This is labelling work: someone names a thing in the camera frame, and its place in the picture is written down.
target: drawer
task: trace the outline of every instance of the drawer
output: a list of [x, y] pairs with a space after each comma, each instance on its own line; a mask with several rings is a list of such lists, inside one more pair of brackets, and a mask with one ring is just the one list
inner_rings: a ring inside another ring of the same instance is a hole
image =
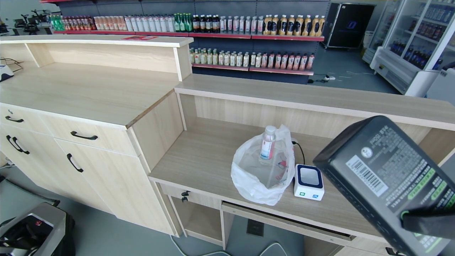
[[40, 119], [40, 115], [33, 110], [20, 108], [9, 104], [0, 104], [0, 123], [25, 130], [50, 134], [49, 130]]
[[278, 228], [296, 232], [305, 236], [334, 243], [341, 246], [346, 246], [351, 243], [354, 236], [328, 230], [321, 229], [312, 225], [307, 225], [301, 222], [284, 219], [282, 217], [264, 213], [261, 211], [252, 210], [238, 205], [233, 205], [223, 202], [221, 206], [223, 212], [238, 215], [247, 219], [256, 220], [265, 224], [269, 224]]
[[56, 138], [138, 156], [126, 130], [49, 115], [41, 116]]
[[[182, 193], [186, 192], [186, 189], [179, 189], [173, 186], [165, 185], [165, 184], [160, 184], [161, 189], [163, 190], [163, 193], [166, 195], [170, 195], [173, 197], [177, 197], [181, 199]], [[193, 202], [198, 205], [204, 205], [207, 207], [215, 208], [217, 210], [221, 210], [221, 200], [216, 199], [207, 195], [201, 195], [198, 193], [194, 192], [189, 192], [189, 195], [187, 196], [189, 202]]]

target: black drawer handle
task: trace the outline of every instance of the black drawer handle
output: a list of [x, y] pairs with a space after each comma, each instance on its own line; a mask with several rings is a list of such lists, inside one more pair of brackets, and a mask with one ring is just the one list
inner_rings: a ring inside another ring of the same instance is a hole
[[11, 117], [10, 117], [10, 116], [6, 116], [5, 118], [6, 118], [6, 120], [8, 120], [8, 121], [13, 121], [13, 122], [16, 122], [16, 123], [21, 123], [21, 122], [23, 122], [23, 121], [24, 121], [23, 119], [19, 119], [19, 120], [14, 120], [14, 119], [11, 119]]
[[72, 131], [72, 132], [71, 132], [71, 135], [73, 135], [74, 137], [84, 138], [84, 139], [89, 139], [89, 140], [96, 140], [96, 139], [98, 138], [98, 136], [96, 136], [96, 135], [93, 135], [93, 136], [91, 136], [91, 137], [80, 136], [80, 135], [77, 135], [77, 132], [76, 132], [76, 131]]
[[70, 163], [71, 163], [71, 165], [74, 167], [74, 169], [76, 169], [76, 170], [77, 170], [78, 172], [80, 172], [80, 173], [83, 172], [84, 170], [83, 170], [82, 168], [78, 169], [78, 168], [74, 165], [73, 161], [71, 161], [71, 157], [73, 157], [71, 154], [67, 154], [67, 155], [66, 155], [66, 158], [68, 158], [68, 161], [70, 161]]
[[14, 144], [16, 144], [16, 146], [13, 144], [13, 142], [11, 142], [11, 136], [10, 135], [7, 135], [6, 136], [6, 139], [8, 140], [8, 142], [19, 152], [21, 153], [24, 153], [24, 154], [30, 154], [29, 151], [24, 151], [22, 148], [20, 148], [20, 146], [17, 144], [17, 138], [16, 137], [13, 137], [13, 142]]

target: checkout counter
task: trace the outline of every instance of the checkout counter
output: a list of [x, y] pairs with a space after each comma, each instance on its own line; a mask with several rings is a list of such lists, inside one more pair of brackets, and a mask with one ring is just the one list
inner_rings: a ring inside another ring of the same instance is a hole
[[[236, 149], [285, 124], [313, 159], [350, 124], [385, 115], [439, 166], [455, 153], [448, 102], [192, 74], [192, 38], [125, 37], [0, 40], [2, 57], [25, 61], [2, 82], [2, 152], [37, 185], [119, 219], [225, 248], [239, 215], [305, 235], [305, 255], [388, 255], [387, 241], [325, 177], [322, 201], [295, 197], [292, 185], [275, 206], [245, 200], [230, 177]], [[6, 135], [44, 153], [18, 153]], [[36, 168], [42, 158], [47, 168]]]

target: sticker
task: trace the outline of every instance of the sticker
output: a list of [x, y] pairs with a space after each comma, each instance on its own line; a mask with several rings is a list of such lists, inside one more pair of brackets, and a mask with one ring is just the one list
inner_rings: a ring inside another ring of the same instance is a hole
[[362, 156], [365, 157], [365, 158], [370, 158], [370, 157], [373, 156], [373, 151], [369, 147], [364, 147], [361, 150], [361, 153], [362, 153]]
[[121, 40], [131, 40], [131, 41], [148, 41], [151, 39], [157, 38], [157, 36], [130, 36], [122, 38]]
[[380, 197], [389, 187], [382, 181], [357, 155], [353, 156], [346, 165]]

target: cabinet door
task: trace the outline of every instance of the cabinet door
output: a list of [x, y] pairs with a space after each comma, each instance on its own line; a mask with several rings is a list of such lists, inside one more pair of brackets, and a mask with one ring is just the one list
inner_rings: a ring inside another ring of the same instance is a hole
[[[53, 137], [1, 125], [1, 143], [5, 155], [38, 186], [111, 213], [84, 177], [74, 170]], [[29, 154], [17, 151], [17, 147], [23, 148]]]
[[173, 234], [138, 157], [56, 139], [117, 218]]

